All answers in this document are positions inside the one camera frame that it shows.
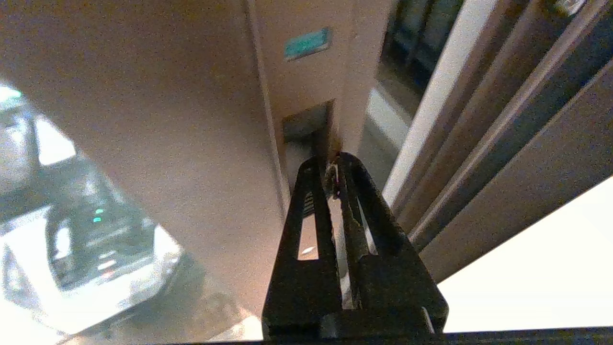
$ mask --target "green sign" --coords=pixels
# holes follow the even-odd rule
[[[323,28],[319,31],[291,38],[285,43],[285,60],[296,60],[325,50],[330,46],[330,36],[330,29]]]

